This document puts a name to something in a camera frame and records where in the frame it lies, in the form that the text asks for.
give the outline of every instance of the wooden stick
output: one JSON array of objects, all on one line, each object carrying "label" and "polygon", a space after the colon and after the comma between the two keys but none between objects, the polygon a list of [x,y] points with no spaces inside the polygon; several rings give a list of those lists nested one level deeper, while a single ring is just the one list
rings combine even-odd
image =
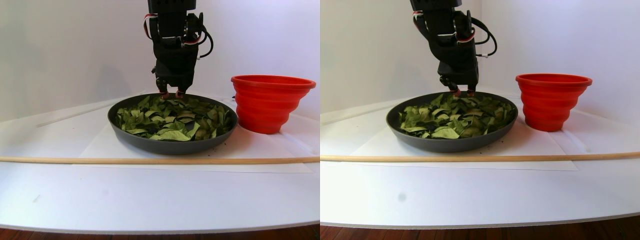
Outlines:
[{"label": "wooden stick", "polygon": [[320,157],[244,158],[244,159],[154,159],[154,158],[64,158],[64,157],[0,157],[2,162],[55,164],[287,164],[316,163]]},{"label": "wooden stick", "polygon": [[585,161],[640,158],[640,152],[617,154],[547,155],[547,156],[436,156],[436,157],[369,157],[320,156],[320,161],[375,163],[453,163],[453,162],[528,162],[528,161]]}]

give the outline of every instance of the white table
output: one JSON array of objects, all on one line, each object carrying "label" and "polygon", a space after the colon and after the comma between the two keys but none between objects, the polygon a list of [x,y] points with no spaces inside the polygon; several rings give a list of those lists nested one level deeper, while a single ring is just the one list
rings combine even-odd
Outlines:
[{"label": "white table", "polygon": [[[33,124],[99,105],[31,116],[21,123],[0,123],[2,135],[12,137],[10,140],[0,137],[1,143],[10,145],[2,151],[13,156],[80,156],[104,128],[108,108],[37,129]],[[95,121],[70,123],[83,118]],[[304,121],[294,117],[290,121],[287,126],[294,128],[289,129],[291,134],[313,145],[314,140],[294,131],[304,127]],[[56,138],[64,143],[54,141]],[[287,138],[276,141],[286,144]],[[286,146],[295,148],[299,147],[291,142]],[[303,157],[301,152],[304,151],[292,150],[290,154]],[[311,172],[217,172],[0,162],[0,228],[172,234],[317,224],[319,163],[305,165]]]},{"label": "white table", "polygon": [[[393,105],[392,101],[323,115],[325,123],[334,123],[323,126],[321,154],[350,155],[387,127],[386,113],[373,110],[386,106],[390,109]],[[592,132],[583,129],[604,127],[595,123],[606,120],[580,117],[578,113],[572,116],[565,128],[591,147],[592,153],[634,147],[640,150],[637,138],[596,139]],[[340,126],[341,122],[356,118],[357,122],[347,124],[353,128]],[[590,121],[592,125],[582,125],[581,121]],[[561,132],[551,135],[566,154],[583,154],[584,149]],[[578,171],[373,166],[322,161],[321,224],[404,229],[511,227],[640,214],[640,159],[574,164]]]}]

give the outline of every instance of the white paper sheet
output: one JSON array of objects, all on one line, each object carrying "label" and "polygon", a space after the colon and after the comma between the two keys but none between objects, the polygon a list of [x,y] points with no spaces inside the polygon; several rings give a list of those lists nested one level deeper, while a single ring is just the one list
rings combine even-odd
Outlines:
[{"label": "white paper sheet", "polygon": [[[568,138],[575,136],[578,143]],[[563,144],[562,139],[569,139],[579,149],[576,154],[614,154],[619,152],[640,151],[640,131],[631,125],[606,119],[601,116],[585,115],[572,112],[564,123],[563,130],[553,132],[553,137]]]},{"label": "white paper sheet", "polygon": [[[457,153],[427,152],[407,145],[396,138],[388,127],[355,150],[352,156],[538,156],[565,155],[562,148],[547,133],[526,126],[522,116],[505,137],[486,147]],[[522,170],[577,171],[571,161],[548,162],[487,162],[487,163],[352,163],[378,166],[416,166],[439,168],[487,168]]]},{"label": "white paper sheet", "polygon": [[[238,126],[231,137],[214,149],[197,154],[166,156],[140,150],[120,141],[110,125],[105,125],[80,157],[115,158],[280,158],[294,157],[270,136],[248,131]],[[77,164],[77,166],[101,166],[95,164]],[[269,172],[269,173],[310,173],[313,172],[303,163],[296,164],[258,164],[258,165],[129,165],[109,164],[110,168],[145,168],[158,170],[193,170],[215,172]]]}]

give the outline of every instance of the white backdrop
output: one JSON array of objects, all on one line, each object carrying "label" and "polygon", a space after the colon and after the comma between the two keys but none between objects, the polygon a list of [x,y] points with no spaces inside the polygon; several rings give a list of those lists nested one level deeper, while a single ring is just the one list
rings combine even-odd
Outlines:
[{"label": "white backdrop", "polygon": [[[318,0],[199,1],[194,12],[216,47],[190,90],[231,97],[241,74],[319,82]],[[146,13],[144,0],[0,0],[0,122],[157,91]],[[319,119],[319,87],[296,113]]]},{"label": "white backdrop", "polygon": [[[460,10],[482,19],[480,1]],[[323,113],[444,92],[409,0],[321,1]]]},{"label": "white backdrop", "polygon": [[640,1],[484,0],[482,7],[499,45],[483,60],[481,81],[519,93],[522,73],[590,77],[577,109],[640,124]]},{"label": "white backdrop", "polygon": [[[499,44],[479,59],[479,91],[518,95],[518,74],[578,74],[594,82],[577,109],[640,124],[640,1],[464,0],[467,8]],[[322,2],[323,113],[447,90],[411,10],[409,0]],[[492,49],[489,42],[479,51]]]}]

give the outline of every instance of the red bowl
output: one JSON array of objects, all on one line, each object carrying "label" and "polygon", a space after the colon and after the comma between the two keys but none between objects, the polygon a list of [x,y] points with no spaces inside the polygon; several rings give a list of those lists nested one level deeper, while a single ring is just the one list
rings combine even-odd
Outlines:
[{"label": "red bowl", "polygon": [[522,74],[516,81],[522,92],[525,122],[547,132],[562,129],[578,97],[593,83],[588,77],[570,74]]},{"label": "red bowl", "polygon": [[231,81],[236,89],[238,124],[264,134],[279,132],[300,99],[316,87],[311,80],[284,76],[244,75]]}]

